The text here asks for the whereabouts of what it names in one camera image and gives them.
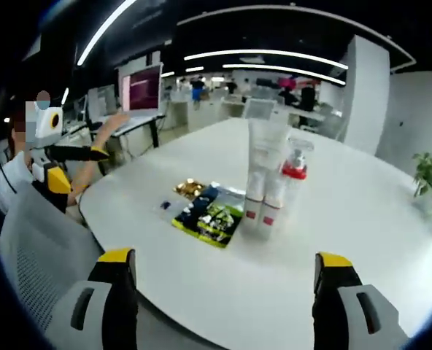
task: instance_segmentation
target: black ceiling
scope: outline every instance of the black ceiling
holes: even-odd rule
[[[140,21],[143,13],[138,13],[139,6],[161,0],[137,0],[126,14],[119,17],[114,26],[120,27],[120,21]],[[174,4],[175,21],[200,15],[202,12],[212,12],[236,6],[254,4],[289,5],[291,1],[260,1],[260,0],[180,0]],[[82,49],[97,28],[122,0],[89,1],[66,0],[58,2],[53,10],[46,11],[43,17],[42,48],[39,54],[24,62],[12,80],[7,82],[13,93],[24,90],[24,95],[39,90],[48,90],[53,97],[59,98],[65,87],[81,86],[78,93],[84,93],[84,88],[90,85],[100,85],[114,79],[112,67],[106,63],[108,53],[104,43],[114,41],[109,34],[108,39],[101,40],[87,59],[83,73],[78,74],[80,80],[72,80],[75,59],[78,59]],[[372,0],[298,0],[297,7],[320,9],[351,20],[391,36],[392,40],[413,55],[417,64],[404,69],[432,70],[432,8],[396,1],[379,2]],[[203,65],[209,70],[220,70],[223,63],[240,63],[236,56],[205,58],[202,61],[184,62],[183,57],[194,53],[204,53],[213,50],[228,50],[241,48],[263,48],[288,50],[299,53],[317,55],[340,61],[347,50],[347,45],[354,34],[359,34],[374,40],[390,50],[392,66],[405,63],[409,59],[401,52],[386,45],[375,36],[319,15],[286,10],[257,9],[233,12],[224,15],[206,17],[200,20],[173,27],[165,17],[157,16],[153,28],[146,28],[146,36],[152,36],[160,27],[174,29],[171,45],[161,47],[165,71],[183,73],[189,66]],[[119,31],[115,40],[127,41],[137,48],[143,45],[143,40],[128,35],[127,31]],[[293,68],[328,74],[331,66],[310,60],[293,59],[281,56],[265,56],[266,64],[291,66]]]

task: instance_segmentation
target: monitor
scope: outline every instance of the monitor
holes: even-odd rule
[[[149,66],[122,78],[122,109],[159,110],[162,65]]]

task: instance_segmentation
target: white round table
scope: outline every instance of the white round table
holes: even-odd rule
[[[315,253],[345,256],[399,311],[413,336],[432,313],[432,221],[412,205],[412,178],[322,136],[312,141],[292,223],[267,242],[237,231],[218,249],[156,209],[189,177],[244,189],[246,120],[189,134],[104,177],[80,210],[105,249],[136,249],[137,289],[169,317],[230,350],[312,349]]]

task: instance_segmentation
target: ceiling light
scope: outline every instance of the ceiling light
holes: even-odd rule
[[[122,15],[122,13],[128,9],[136,0],[125,0],[107,19],[106,22],[102,24],[101,27],[99,27],[96,34],[93,35],[93,38],[91,38],[88,45],[86,45],[85,50],[83,51],[82,55],[80,56],[80,59],[78,60],[77,65],[81,66],[84,64],[87,56],[90,54],[91,50],[93,49],[94,45],[99,41],[101,36],[106,32],[106,30],[114,23],[117,18]]]
[[[204,69],[204,67],[193,67],[193,68],[187,68],[185,71],[189,72],[189,71],[202,71]]]
[[[290,51],[281,51],[281,50],[254,50],[254,49],[247,49],[247,50],[223,50],[223,51],[213,51],[213,52],[206,52],[206,53],[199,53],[198,55],[191,55],[184,57],[185,61],[189,60],[195,60],[197,58],[204,58],[204,57],[211,57],[211,56],[219,56],[219,55],[241,55],[241,54],[256,54],[256,55],[284,55],[284,56],[290,56],[290,57],[297,57],[297,58],[306,58],[308,60],[318,61],[322,63],[331,64],[332,66],[336,66],[342,69],[348,69],[349,67],[345,64],[327,60],[326,58],[321,58],[317,56],[312,55],[306,55],[304,53],[298,53],[298,52],[290,52]]]
[[[62,102],[61,105],[63,106],[65,104],[65,101],[67,100],[67,96],[69,95],[69,89],[65,89],[65,92],[63,93],[63,98],[62,98]]]
[[[346,82],[342,80],[328,77],[327,75],[314,73],[312,71],[304,71],[302,69],[288,68],[288,67],[278,67],[278,66],[267,66],[264,64],[224,64],[223,68],[257,68],[257,69],[273,69],[275,71],[289,71],[290,73],[304,74],[311,77],[316,77],[324,80],[329,80],[330,82],[335,82],[336,84],[346,85]]]
[[[161,78],[170,77],[171,75],[174,75],[174,74],[175,74],[174,71],[169,71],[167,73],[162,73],[161,74]]]

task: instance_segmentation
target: red cap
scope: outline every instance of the red cap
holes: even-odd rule
[[[294,168],[288,162],[284,163],[281,170],[283,175],[292,177],[293,179],[305,180],[306,178],[306,166],[303,168]]]

